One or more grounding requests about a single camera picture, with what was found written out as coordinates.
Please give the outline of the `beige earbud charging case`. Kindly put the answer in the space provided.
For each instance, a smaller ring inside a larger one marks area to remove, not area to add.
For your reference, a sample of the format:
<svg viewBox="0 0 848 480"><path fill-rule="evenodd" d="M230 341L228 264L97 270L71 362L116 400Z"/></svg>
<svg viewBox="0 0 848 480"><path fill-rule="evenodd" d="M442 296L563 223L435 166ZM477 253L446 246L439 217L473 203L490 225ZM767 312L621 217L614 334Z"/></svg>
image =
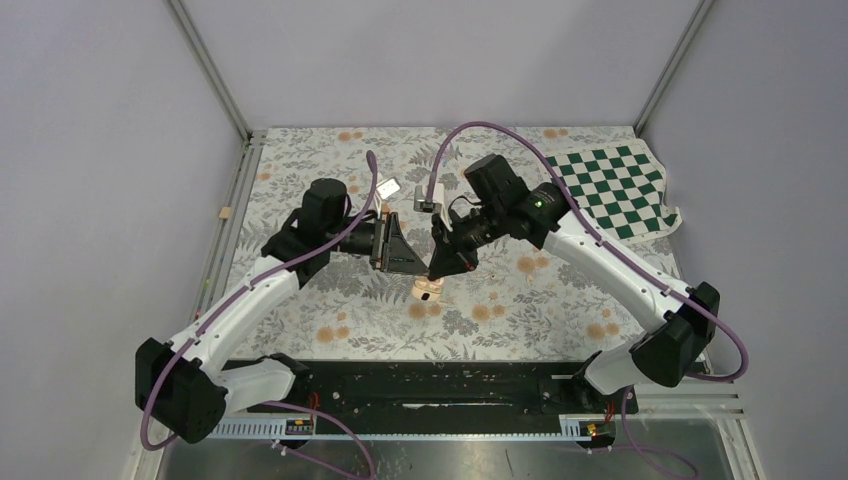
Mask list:
<svg viewBox="0 0 848 480"><path fill-rule="evenodd" d="M423 276L414 278L410 295L423 302L437 302L443 293L444 279L430 280Z"/></svg>

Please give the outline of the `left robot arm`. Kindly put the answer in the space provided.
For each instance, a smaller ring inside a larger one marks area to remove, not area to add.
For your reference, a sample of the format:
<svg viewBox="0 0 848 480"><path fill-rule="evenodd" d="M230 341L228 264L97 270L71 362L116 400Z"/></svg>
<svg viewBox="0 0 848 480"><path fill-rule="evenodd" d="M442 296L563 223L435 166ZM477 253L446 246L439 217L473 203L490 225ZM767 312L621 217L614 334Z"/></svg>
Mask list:
<svg viewBox="0 0 848 480"><path fill-rule="evenodd" d="M396 179L379 178L365 208L352 214L347 186L336 179L311 183L301 204L261 248L234 288L170 340L146 340L135 354L135 402L143 412L144 445L151 421L188 443L206 438L227 414L276 401L296 411L309 401L305 367L272 354L227 369L236 347L260 321L296 295L335 252L362 257L375 271L424 276L428 268L406 242L399 217L384 202L399 194Z"/></svg>

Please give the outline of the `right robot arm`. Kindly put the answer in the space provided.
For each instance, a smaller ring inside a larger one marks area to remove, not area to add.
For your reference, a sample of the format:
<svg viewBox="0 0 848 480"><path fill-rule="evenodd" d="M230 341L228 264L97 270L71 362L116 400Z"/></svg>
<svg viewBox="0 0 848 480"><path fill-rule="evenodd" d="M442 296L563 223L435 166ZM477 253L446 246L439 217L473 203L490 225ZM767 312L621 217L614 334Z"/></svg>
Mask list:
<svg viewBox="0 0 848 480"><path fill-rule="evenodd" d="M677 386L715 335L709 317L720 295L706 282L695 288L652 266L587 221L568 205L560 188L544 182L529 189L507 160L488 155L473 163L466 178L477 196L461 216L449 207L420 201L431 212L435 249L428 277L437 280L475 270L477 250L502 237L526 240L580 269L635 318L643 334L612 350L593 354L573 386L575 402L597 412L613 393L653 383Z"/></svg>

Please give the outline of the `floral patterned table mat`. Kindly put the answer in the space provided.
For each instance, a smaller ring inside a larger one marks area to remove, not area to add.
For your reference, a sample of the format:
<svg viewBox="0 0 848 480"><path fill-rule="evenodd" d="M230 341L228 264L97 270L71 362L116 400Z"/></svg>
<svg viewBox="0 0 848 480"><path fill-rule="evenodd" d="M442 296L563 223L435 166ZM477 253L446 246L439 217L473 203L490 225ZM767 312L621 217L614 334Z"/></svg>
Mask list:
<svg viewBox="0 0 848 480"><path fill-rule="evenodd" d="M440 144L433 127L277 128L267 133L246 206L228 283L235 286L261 247L300 205L316 179L345 183L356 206L366 199L373 151L383 179L402 189L389 201L408 243L433 250L430 218L413 210L417 185L437 170L458 212L473 193L465 169L500 154L529 187L548 180L540 155L637 139L629 127L521 127L514 137L474 128ZM668 237L629 247L657 272L676 275ZM409 276L374 271L362 257L336 254L305 288L283 302L237 346L235 357L284 353L297 359L582 360L640 335L633 316L579 269L531 244L502 238L479 252L478 268L446 279L437 302L410 295Z"/></svg>

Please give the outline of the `green white checkerboard sheet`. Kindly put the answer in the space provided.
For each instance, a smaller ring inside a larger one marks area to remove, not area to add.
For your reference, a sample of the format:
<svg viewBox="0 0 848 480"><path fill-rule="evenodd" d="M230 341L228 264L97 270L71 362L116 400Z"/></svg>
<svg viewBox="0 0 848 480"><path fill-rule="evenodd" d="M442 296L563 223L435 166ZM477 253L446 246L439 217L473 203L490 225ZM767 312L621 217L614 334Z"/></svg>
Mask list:
<svg viewBox="0 0 848 480"><path fill-rule="evenodd" d="M667 237L682 224L680 209L666 203L667 171L641 139L553 153L579 207L623 244Z"/></svg>

